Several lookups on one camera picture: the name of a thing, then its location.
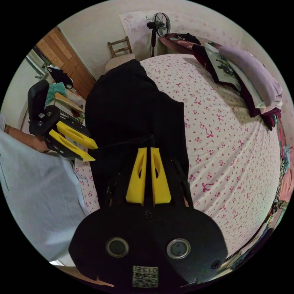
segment person's arm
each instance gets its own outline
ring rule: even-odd
[[[71,275],[73,277],[76,277],[78,279],[84,280],[84,281],[89,282],[89,283],[93,283],[93,284],[97,284],[97,285],[101,285],[101,286],[103,286],[103,285],[104,286],[110,286],[110,287],[114,286],[112,284],[108,284],[108,283],[105,283],[103,281],[100,281],[99,278],[97,278],[97,280],[94,281],[94,280],[91,280],[91,279],[85,277],[84,275],[82,275],[78,271],[78,269],[75,266],[55,266],[55,267],[62,270],[64,273],[67,273],[68,275]]]
[[[46,146],[44,140],[40,137],[35,137],[33,135],[26,134],[19,129],[13,128],[12,126],[5,125],[5,133],[9,134],[11,137],[15,138],[19,142],[39,151],[47,152],[49,149]]]

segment person's hand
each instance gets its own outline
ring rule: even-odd
[[[33,148],[39,152],[48,152],[50,149],[47,147],[43,137],[35,136]]]

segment pink floral bedsheet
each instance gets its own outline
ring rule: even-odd
[[[221,228],[228,256],[259,229],[280,174],[277,131],[251,118],[243,99],[189,54],[141,61],[159,90],[185,104],[189,182],[194,208]]]

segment wooden chair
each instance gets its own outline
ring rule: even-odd
[[[128,47],[113,50],[113,47],[112,47],[113,45],[116,45],[116,44],[119,44],[119,43],[122,43],[122,42],[126,42]],[[130,61],[132,59],[135,59],[135,55],[133,54],[133,51],[132,51],[132,48],[131,48],[130,41],[129,41],[128,37],[125,37],[122,40],[118,40],[118,41],[115,41],[115,42],[112,42],[112,43],[108,42],[107,44],[108,44],[112,59],[110,59],[110,61],[108,61],[108,63],[106,64],[104,73],[107,73],[112,68],[115,68],[115,67],[117,67],[117,66],[119,66],[119,65],[121,65],[121,64],[123,64],[125,62],[128,62],[128,61]],[[116,53],[119,53],[121,51],[127,51],[127,50],[130,52],[129,54],[116,56]]]

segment white wall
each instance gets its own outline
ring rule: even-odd
[[[182,20],[186,20],[186,28],[182,28],[183,33],[186,32],[185,29],[189,29],[188,23],[197,27],[199,23],[205,22],[212,35],[213,29],[217,28],[221,35],[223,32],[229,35],[228,40],[230,36],[239,36],[241,39],[242,29],[234,22],[207,7],[185,0],[109,0],[78,12],[58,26],[91,74],[98,79],[111,58],[107,42],[117,41],[126,36],[120,15],[140,10],[181,12],[178,13],[180,21],[177,25],[183,25]],[[140,19],[140,29],[144,33],[142,38],[146,38],[147,30],[151,39],[151,30],[147,28],[146,23],[146,16],[143,13]],[[176,22],[172,22],[171,32],[173,26],[175,29]],[[139,56],[139,59],[148,58],[148,48],[142,50],[145,51],[145,55]]]
[[[1,107],[1,113],[7,117],[8,125],[21,128],[28,108],[28,90],[39,81],[35,76],[38,74],[24,59],[11,80]]]

